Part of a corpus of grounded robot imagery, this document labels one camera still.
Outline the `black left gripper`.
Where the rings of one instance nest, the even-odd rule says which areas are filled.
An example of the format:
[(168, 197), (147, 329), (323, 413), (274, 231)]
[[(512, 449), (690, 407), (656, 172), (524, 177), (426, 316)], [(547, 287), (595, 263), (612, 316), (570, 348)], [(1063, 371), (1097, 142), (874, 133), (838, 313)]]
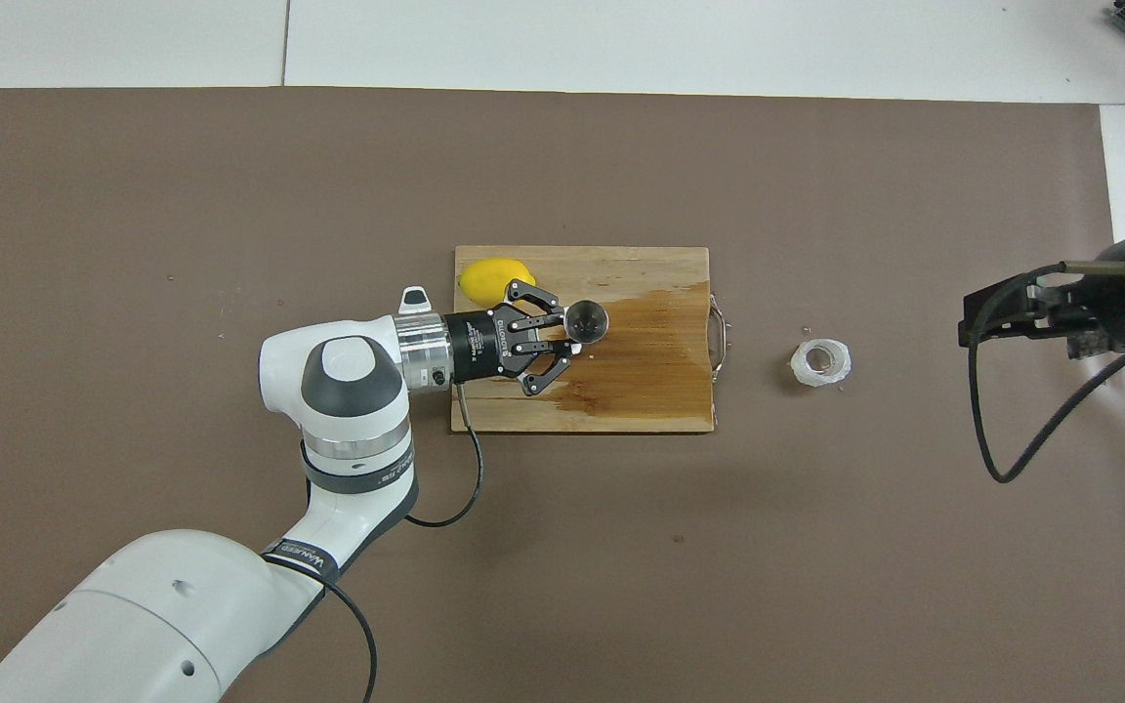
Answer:
[(518, 377), (523, 395), (543, 394), (574, 366), (579, 344), (567, 339), (519, 342), (512, 355), (512, 335), (531, 337), (543, 328), (562, 330), (565, 313), (557, 295), (513, 279), (506, 285), (505, 308), (447, 314), (451, 382)]

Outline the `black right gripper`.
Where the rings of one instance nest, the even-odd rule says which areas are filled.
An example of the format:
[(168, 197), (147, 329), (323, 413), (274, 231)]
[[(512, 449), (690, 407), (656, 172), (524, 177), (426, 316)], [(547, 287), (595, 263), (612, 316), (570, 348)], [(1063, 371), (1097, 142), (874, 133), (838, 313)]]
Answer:
[[(1125, 238), (1095, 258), (1125, 262)], [(1066, 337), (1071, 360), (1125, 352), (1125, 276), (1082, 274), (1074, 283), (1040, 283), (1015, 274), (966, 295), (958, 346), (987, 340)]]

